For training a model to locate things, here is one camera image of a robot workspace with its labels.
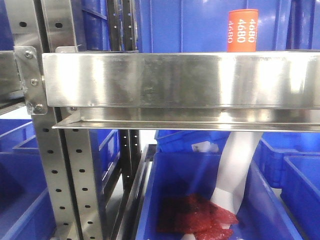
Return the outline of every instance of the blue container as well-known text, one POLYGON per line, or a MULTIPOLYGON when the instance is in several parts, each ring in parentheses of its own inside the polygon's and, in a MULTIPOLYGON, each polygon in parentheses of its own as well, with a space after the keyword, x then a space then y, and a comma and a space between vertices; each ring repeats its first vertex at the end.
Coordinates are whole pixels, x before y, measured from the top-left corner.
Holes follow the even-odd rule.
POLYGON ((287 156, 281 198, 310 240, 320 239, 320 156, 287 156))
POLYGON ((14 146, 12 150, 15 153, 39 154, 39 147, 36 135, 29 137, 23 142, 20 142, 18 145, 14 146))
POLYGON ((273 188, 282 188, 285 174, 284 157, 320 156, 320 133, 266 132, 253 160, 273 188))
POLYGON ((82 0, 84 32, 88 50, 110 50, 106 4, 105 0, 82 0))
POLYGON ((320 50, 320 2, 292 0, 288 49, 320 50))
POLYGON ((109 169, 111 163, 119 158, 119 131, 115 129, 99 129, 97 133, 102 171, 105 172, 109 169))
POLYGON ((159 152, 222 153, 229 131, 157 130, 154 139, 159 152))
MULTIPOLYGON (((180 240, 182 234, 156 232, 161 199, 198 193, 209 199, 215 189, 220 155, 157 153, 147 185, 136 240, 180 240)), ((255 163, 230 240, 302 240, 255 163)))
MULTIPOLYGON (((110 164, 119 157, 119 136, 118 130, 99 129, 97 140, 99 144, 99 155, 102 162, 102 171, 107 171, 110 164)), ((39 154, 36 136, 33 135, 26 140, 19 142, 12 148, 15 153, 39 154)))
POLYGON ((143 53, 227 50, 229 11, 258 9, 257 50, 285 50, 291 0, 136 0, 143 53))
POLYGON ((39 155, 0 153, 0 239, 49 240, 56 222, 39 155))
POLYGON ((35 134, 32 121, 0 119, 0 152, 12 152, 13 147, 35 134))
POLYGON ((0 0, 0 51, 13 50, 14 40, 11 33, 4 0, 0 0))

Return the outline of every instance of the bolt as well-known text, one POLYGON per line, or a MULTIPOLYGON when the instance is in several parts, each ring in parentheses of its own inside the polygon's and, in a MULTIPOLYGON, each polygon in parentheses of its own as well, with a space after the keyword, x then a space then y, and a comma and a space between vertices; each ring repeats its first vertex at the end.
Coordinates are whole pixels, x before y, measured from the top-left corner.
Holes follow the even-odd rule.
POLYGON ((43 106, 42 104, 37 104, 37 105, 35 105, 35 110, 36 110, 37 112, 41 112, 43 107, 44 107, 44 106, 43 106))
POLYGON ((34 57, 34 53, 32 51, 25 51, 24 56, 27 59, 32 59, 34 57))
POLYGON ((34 87, 38 86, 38 83, 39 83, 38 79, 34 79, 34 78, 32 78, 30 82, 31 82, 31 85, 34 87))

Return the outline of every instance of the orange label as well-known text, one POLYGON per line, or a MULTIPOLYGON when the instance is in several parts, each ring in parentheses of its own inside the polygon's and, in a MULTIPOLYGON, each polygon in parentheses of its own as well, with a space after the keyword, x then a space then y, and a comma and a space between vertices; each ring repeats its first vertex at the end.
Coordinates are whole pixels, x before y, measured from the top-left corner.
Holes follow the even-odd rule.
POLYGON ((256 51, 258 14, 257 9, 239 9, 229 12, 228 52, 256 51))

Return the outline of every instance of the plastic bin rim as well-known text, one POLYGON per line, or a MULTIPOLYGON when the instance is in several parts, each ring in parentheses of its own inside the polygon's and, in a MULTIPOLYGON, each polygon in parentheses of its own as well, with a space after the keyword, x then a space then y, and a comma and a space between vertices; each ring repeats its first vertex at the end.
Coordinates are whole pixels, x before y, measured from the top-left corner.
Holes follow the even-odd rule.
POLYGON ((30 125, 30 124, 32 124, 32 121, 27 122, 27 123, 25 123, 25 124, 23 124, 23 125, 21 125, 21 126, 18 126, 18 127, 14 128, 14 129, 11 129, 10 131, 7 131, 7 132, 1 134, 1 135, 0 135, 0 138, 4 137, 4 136, 6 136, 6 135, 8 135, 8 134, 10 134, 10 133, 12 133, 12 132, 15 132, 15 131, 18 130, 18 129, 22 129, 22 128, 30 125))
POLYGON ((298 174, 299 178, 301 178, 302 184, 312 189, 312 194, 315 196, 318 202, 320 202, 320 190, 316 188, 316 186, 290 161, 290 159, 300 159, 301 156, 285 156, 284 161, 298 174))
POLYGON ((276 147, 272 147, 268 142, 267 140, 261 138, 261 141, 273 152, 277 152, 277 153, 293 153, 293 154, 297 154, 297 153, 303 153, 305 155, 313 155, 313 157, 315 157, 314 155, 315 154, 318 154, 319 152, 318 151, 298 151, 297 152, 292 152, 290 150, 281 150, 282 148, 276 148, 276 147))

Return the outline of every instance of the stainless steel rack upright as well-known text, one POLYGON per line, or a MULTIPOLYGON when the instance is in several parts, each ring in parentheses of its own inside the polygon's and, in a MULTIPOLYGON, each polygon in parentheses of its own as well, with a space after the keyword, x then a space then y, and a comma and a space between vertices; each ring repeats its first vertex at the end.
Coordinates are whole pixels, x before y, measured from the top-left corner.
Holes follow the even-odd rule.
MULTIPOLYGON (((319 52, 90 52, 80 0, 5 3, 15 46, 0 52, 10 63, 1 74, 17 83, 18 69, 60 240, 135 237, 155 152, 141 157, 139 129, 320 131, 319 52), (104 177, 89 130, 99 128, 121 129, 119 165, 104 177), (107 229, 120 173, 123 199, 107 229)), ((123 31, 118 1, 107 6, 111 50, 136 50, 134 2, 123 2, 123 31)))

